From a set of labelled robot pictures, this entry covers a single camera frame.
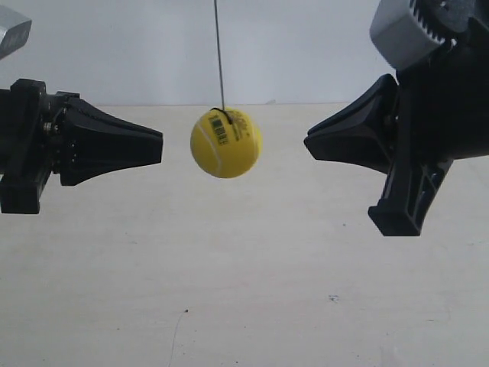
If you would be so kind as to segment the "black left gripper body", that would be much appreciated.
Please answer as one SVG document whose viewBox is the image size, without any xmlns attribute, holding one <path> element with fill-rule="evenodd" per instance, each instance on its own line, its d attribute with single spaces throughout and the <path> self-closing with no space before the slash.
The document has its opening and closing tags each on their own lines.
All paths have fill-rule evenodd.
<svg viewBox="0 0 489 367">
<path fill-rule="evenodd" d="M 67 101 L 79 93 L 47 93 L 38 80 L 19 79 L 1 90 L 1 213 L 38 214 L 56 170 Z"/>
</svg>

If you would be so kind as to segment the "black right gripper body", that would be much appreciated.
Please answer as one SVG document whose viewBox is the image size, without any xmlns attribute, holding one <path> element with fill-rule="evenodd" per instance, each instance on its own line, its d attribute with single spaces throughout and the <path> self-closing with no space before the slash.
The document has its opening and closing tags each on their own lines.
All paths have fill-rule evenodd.
<svg viewBox="0 0 489 367">
<path fill-rule="evenodd" d="M 418 236 L 452 163 L 488 153 L 488 48 L 458 44 L 397 77 L 394 156 L 368 215 L 384 236 Z"/>
</svg>

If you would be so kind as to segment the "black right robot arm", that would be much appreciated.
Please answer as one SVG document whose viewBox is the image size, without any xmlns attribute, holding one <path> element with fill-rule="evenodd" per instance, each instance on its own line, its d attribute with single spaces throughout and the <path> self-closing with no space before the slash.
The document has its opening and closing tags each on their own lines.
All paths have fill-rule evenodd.
<svg viewBox="0 0 489 367">
<path fill-rule="evenodd" d="M 385 174 L 370 219 L 418 236 L 452 164 L 488 153 L 488 3 L 382 1 L 369 36 L 392 72 L 303 143 L 318 161 Z"/>
</svg>

